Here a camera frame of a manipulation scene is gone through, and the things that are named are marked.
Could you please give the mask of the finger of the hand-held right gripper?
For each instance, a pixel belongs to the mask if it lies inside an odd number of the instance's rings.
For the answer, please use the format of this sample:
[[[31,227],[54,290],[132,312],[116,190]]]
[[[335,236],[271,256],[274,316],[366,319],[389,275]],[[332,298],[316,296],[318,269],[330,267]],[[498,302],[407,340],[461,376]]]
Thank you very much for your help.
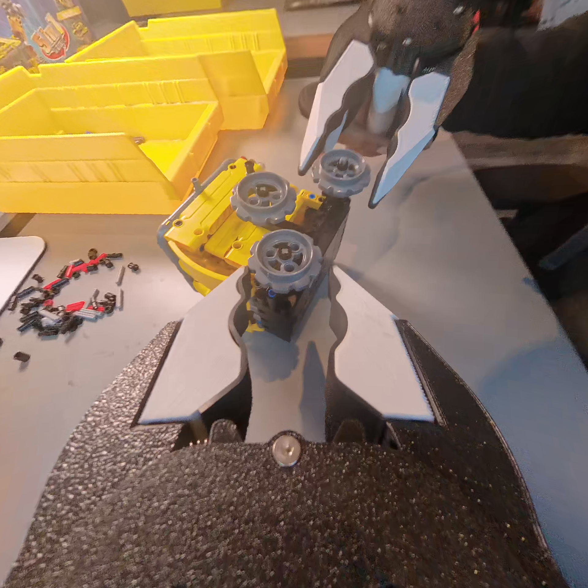
[[[302,141],[299,175],[305,175],[319,155],[339,142],[371,88],[375,68],[373,49],[366,42],[329,49]]]
[[[414,163],[437,131],[437,116],[440,113],[450,76],[430,72],[415,78],[408,85],[404,101],[408,105],[408,117],[395,133],[396,145],[387,156],[374,183],[368,206],[374,209],[387,196],[409,167]]]

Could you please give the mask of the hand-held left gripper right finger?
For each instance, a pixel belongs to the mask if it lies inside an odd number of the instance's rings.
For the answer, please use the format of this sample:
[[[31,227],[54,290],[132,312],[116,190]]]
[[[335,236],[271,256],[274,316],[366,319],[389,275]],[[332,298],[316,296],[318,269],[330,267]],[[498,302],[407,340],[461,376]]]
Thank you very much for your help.
[[[329,274],[329,326],[335,341],[326,375],[326,435],[347,420],[365,437],[387,422],[435,423],[422,379],[401,334],[401,320],[340,267]]]

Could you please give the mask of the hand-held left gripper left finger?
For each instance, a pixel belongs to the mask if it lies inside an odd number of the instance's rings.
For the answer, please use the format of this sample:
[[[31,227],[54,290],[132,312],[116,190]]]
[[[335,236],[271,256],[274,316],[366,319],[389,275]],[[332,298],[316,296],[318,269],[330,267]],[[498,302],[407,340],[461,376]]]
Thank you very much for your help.
[[[206,437],[217,420],[229,420],[246,437],[251,374],[242,336],[250,295],[249,271],[238,269],[186,313],[138,410],[138,425],[188,424],[195,437]]]

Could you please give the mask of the small grey toy wheel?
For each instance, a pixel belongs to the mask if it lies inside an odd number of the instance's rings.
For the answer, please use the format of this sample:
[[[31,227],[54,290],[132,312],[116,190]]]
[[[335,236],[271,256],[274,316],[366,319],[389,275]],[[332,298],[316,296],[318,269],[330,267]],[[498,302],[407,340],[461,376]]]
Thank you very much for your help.
[[[254,243],[247,265],[260,287],[286,295],[312,285],[322,269],[323,256],[310,236],[278,229]]]

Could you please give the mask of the yellow toy brick vehicle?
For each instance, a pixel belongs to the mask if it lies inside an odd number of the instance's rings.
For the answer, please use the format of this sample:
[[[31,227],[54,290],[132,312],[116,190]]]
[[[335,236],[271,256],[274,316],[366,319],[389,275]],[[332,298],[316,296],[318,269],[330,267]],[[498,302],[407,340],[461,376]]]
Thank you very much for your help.
[[[192,195],[158,229],[159,246],[203,296],[246,268],[249,329],[287,342],[338,253],[350,199],[368,187],[371,169],[355,151],[335,149],[320,155],[311,175],[318,190],[299,189],[252,159],[226,160],[207,181],[195,181]],[[278,295],[262,288],[248,268],[254,243],[278,229],[304,233],[321,250],[320,274],[301,292]]]

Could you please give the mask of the grey desk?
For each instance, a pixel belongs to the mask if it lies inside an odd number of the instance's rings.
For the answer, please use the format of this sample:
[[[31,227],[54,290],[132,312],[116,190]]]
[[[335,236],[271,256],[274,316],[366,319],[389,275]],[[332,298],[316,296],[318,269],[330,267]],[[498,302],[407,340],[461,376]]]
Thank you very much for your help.
[[[440,132],[375,209],[352,202],[337,263],[408,320],[490,412],[525,477],[562,572],[587,587],[587,373],[471,174]],[[156,242],[165,216],[35,215],[49,280],[88,249],[121,252],[124,307],[70,336],[1,316],[1,580],[55,461],[100,393],[199,299]],[[13,359],[28,353],[26,364]]]

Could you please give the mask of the pile of small brick pieces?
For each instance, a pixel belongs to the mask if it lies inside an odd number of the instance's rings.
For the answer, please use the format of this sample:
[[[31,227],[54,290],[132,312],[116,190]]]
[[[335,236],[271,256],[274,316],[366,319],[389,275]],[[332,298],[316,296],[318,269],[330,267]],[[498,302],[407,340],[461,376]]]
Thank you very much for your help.
[[[110,290],[94,289],[81,300],[62,301],[63,290],[84,276],[105,269],[115,277]],[[124,307],[122,289],[126,273],[139,274],[141,266],[126,261],[121,252],[101,252],[92,247],[84,258],[68,261],[51,282],[35,273],[32,284],[14,291],[3,308],[18,313],[17,332],[33,332],[40,339],[55,339],[75,333],[86,322],[97,322]]]

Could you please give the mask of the white oval board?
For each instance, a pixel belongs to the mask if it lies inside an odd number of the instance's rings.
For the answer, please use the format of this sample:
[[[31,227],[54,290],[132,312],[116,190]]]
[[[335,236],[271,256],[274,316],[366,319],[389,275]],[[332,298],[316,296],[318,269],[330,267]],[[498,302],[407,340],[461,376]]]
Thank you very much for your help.
[[[1,312],[47,248],[37,236],[1,238]]]

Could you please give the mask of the dark printed cardboard box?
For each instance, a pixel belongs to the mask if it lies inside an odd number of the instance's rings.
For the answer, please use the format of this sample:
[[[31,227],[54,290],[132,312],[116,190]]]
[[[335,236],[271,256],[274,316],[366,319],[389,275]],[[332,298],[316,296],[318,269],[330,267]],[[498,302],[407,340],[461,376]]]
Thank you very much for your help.
[[[79,1],[1,1],[1,73],[63,62],[95,36]]]

